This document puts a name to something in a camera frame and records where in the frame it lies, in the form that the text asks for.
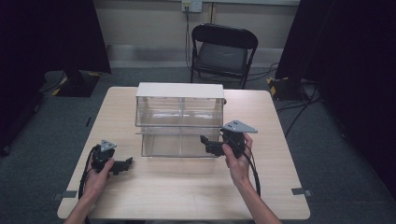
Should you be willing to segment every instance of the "clear plastic box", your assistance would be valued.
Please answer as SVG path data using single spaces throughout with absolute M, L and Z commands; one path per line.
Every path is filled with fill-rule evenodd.
M 214 157 L 200 135 L 219 140 L 223 105 L 222 85 L 140 83 L 135 125 L 142 128 L 142 156 Z

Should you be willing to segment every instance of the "forearm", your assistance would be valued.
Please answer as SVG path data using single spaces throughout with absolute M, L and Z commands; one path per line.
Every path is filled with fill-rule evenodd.
M 255 223 L 281 223 L 273 211 L 265 204 L 262 198 L 257 194 L 250 181 L 245 180 L 235 184 L 247 205 L 247 209 L 253 216 Z
M 90 196 L 88 194 L 83 194 L 82 197 L 78 200 L 78 203 L 76 204 L 73 211 L 70 213 L 67 220 L 64 222 L 64 224 L 84 223 L 85 217 L 90 212 L 90 209 L 95 201 L 96 200 L 94 199 L 93 196 Z

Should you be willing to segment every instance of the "wall socket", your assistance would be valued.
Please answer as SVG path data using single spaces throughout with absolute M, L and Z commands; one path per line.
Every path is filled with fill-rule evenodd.
M 202 1 L 181 1 L 181 11 L 186 11 L 186 8 L 189 12 L 202 12 Z

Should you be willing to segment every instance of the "gray carpet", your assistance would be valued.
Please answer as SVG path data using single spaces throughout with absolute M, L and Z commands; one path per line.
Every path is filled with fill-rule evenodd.
M 251 73 L 266 70 L 254 68 Z M 62 223 L 57 217 L 60 201 L 52 200 L 53 194 L 66 189 L 108 88 L 142 81 L 190 82 L 187 68 L 115 68 L 112 73 L 100 78 L 90 98 L 53 97 L 47 92 L 38 112 L 10 145 L 10 155 L 0 158 L 0 223 Z M 48 73 L 43 89 L 61 74 Z M 233 79 L 223 85 L 239 89 Z M 260 78 L 249 81 L 246 89 L 268 87 Z M 313 86 L 306 89 L 312 92 Z M 275 104 L 282 108 L 300 103 Z M 284 131 L 301 109 L 279 112 Z M 302 185 L 314 195 L 307 198 L 311 218 L 285 223 L 396 223 L 396 203 L 367 161 L 343 138 L 337 119 L 321 101 L 301 114 L 287 141 Z

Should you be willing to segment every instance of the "table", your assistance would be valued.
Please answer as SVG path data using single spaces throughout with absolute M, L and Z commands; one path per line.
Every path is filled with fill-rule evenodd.
M 116 143 L 116 161 L 134 157 L 129 171 L 112 176 L 90 218 L 242 220 L 251 215 L 231 180 L 225 157 L 141 157 L 142 136 L 134 126 L 135 87 L 113 87 L 106 94 L 67 190 L 78 190 L 89 151 L 102 139 Z M 267 91 L 224 90 L 224 123 L 239 119 L 259 130 L 251 133 L 262 198 L 280 219 L 307 219 L 310 211 L 276 110 Z M 67 218 L 78 201 L 63 198 L 58 210 Z

